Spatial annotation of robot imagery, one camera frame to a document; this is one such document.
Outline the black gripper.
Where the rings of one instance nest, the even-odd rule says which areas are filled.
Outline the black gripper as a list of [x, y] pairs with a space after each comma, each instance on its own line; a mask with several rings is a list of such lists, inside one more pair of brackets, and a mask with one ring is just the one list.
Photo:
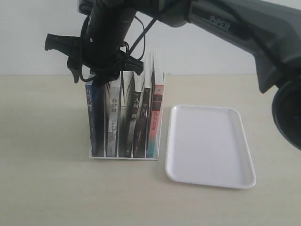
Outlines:
[[95, 71], [95, 85], [102, 87], [118, 79], [113, 68], [136, 10], [125, 0], [79, 0], [78, 12], [87, 16], [81, 59], [68, 59], [67, 68], [78, 83], [82, 65], [89, 67]]

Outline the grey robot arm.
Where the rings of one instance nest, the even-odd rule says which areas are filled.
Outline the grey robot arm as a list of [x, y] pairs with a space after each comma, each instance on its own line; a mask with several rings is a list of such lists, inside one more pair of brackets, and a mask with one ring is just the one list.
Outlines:
[[254, 57], [261, 93], [277, 87], [272, 118], [281, 135], [301, 146], [301, 12], [262, 0], [86, 0], [86, 19], [68, 69], [78, 81], [82, 66], [103, 74], [101, 83], [123, 70], [124, 38], [137, 12], [171, 27], [186, 23]]

